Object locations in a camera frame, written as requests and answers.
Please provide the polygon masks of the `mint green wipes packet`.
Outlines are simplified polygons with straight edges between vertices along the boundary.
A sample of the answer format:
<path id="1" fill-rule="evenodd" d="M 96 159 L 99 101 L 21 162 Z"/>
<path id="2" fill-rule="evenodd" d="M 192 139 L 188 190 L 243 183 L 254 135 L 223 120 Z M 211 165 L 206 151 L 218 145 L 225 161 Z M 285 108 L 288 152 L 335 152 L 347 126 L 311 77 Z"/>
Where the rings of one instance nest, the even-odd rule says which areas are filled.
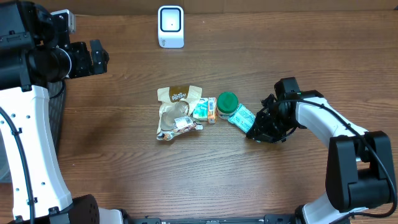
<path id="1" fill-rule="evenodd" d="M 247 133 L 253 126 L 255 120 L 254 114 L 248 110 L 242 103 L 239 104 L 236 112 L 228 121 L 236 125 L 244 133 Z"/>

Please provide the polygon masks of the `green lidded jar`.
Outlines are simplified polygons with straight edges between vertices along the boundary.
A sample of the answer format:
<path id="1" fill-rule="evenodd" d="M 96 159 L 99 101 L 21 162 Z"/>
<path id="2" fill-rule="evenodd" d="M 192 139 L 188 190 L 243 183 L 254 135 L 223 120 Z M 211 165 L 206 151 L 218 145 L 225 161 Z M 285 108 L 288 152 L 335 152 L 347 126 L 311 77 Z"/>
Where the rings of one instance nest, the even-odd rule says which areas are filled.
<path id="1" fill-rule="evenodd" d="M 223 92 L 217 99 L 217 115 L 221 119 L 229 119 L 239 106 L 238 97 L 232 92 Z"/>

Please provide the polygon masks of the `small orange box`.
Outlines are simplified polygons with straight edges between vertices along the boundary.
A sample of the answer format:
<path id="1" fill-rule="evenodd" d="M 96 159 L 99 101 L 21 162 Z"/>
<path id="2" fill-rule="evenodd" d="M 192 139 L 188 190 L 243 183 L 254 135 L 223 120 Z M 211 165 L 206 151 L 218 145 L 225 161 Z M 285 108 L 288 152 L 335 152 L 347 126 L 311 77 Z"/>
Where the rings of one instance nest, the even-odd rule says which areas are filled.
<path id="1" fill-rule="evenodd" d="M 209 97 L 209 99 L 208 99 L 207 120 L 208 120 L 209 124 L 216 123 L 217 115 L 216 115 L 216 98 L 215 97 Z"/>

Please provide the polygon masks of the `small teal tissue pack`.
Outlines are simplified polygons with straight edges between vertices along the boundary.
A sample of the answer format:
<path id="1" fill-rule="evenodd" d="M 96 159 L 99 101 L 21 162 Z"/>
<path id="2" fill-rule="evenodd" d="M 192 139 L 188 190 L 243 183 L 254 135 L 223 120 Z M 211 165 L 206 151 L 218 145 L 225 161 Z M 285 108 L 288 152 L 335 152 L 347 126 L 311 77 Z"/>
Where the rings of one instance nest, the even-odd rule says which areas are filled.
<path id="1" fill-rule="evenodd" d="M 192 117 L 198 121 L 208 120 L 208 100 L 209 98 L 200 98 L 195 109 L 193 110 Z"/>

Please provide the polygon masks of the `beige brown pastry bag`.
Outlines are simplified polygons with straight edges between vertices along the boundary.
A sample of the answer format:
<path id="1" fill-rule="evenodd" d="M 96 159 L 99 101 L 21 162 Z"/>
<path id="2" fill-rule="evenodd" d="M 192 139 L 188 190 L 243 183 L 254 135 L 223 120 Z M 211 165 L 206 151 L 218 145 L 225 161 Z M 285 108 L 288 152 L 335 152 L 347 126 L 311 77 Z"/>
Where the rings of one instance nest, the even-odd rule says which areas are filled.
<path id="1" fill-rule="evenodd" d="M 172 120 L 183 116 L 191 117 L 202 95 L 202 88 L 193 85 L 170 86 L 157 90 L 159 108 L 160 129 L 166 129 L 172 125 Z"/>

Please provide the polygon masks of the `clear red snack bag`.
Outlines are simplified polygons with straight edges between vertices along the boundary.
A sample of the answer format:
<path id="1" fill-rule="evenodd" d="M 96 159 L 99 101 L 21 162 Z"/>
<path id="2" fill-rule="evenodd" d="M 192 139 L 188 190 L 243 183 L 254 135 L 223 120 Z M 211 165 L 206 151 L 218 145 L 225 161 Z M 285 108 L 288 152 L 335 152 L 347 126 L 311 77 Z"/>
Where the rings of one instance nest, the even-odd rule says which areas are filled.
<path id="1" fill-rule="evenodd" d="M 157 140 L 160 141 L 171 141 L 174 137 L 179 136 L 183 133 L 194 130 L 202 130 L 203 125 L 189 116 L 183 116 L 172 120 L 172 125 L 166 129 L 160 129 L 157 134 Z"/>

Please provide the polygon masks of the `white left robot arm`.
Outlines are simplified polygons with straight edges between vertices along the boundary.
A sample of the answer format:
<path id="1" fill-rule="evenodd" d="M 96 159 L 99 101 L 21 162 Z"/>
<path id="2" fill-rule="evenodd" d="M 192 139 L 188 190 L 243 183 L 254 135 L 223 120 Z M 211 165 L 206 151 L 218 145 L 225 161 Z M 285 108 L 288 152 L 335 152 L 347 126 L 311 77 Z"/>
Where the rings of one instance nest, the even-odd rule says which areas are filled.
<path id="1" fill-rule="evenodd" d="M 107 71 L 98 40 L 70 42 L 75 16 L 29 1 L 1 4 L 1 137 L 11 171 L 14 223 L 123 223 L 94 196 L 72 197 L 50 129 L 49 83 Z"/>

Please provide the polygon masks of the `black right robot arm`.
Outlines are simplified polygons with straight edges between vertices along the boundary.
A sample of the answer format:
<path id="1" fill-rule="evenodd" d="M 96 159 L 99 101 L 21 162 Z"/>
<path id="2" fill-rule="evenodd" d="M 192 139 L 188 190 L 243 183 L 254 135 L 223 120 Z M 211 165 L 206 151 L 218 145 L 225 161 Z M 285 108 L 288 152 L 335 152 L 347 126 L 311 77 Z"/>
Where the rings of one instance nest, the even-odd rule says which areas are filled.
<path id="1" fill-rule="evenodd" d="M 247 138 L 286 141 L 296 129 L 310 130 L 328 149 L 325 193 L 292 215 L 266 215 L 266 223 L 349 223 L 356 216 L 386 218 L 397 210 L 391 141 L 334 110 L 316 90 L 302 91 L 294 77 L 282 78 L 261 101 Z"/>

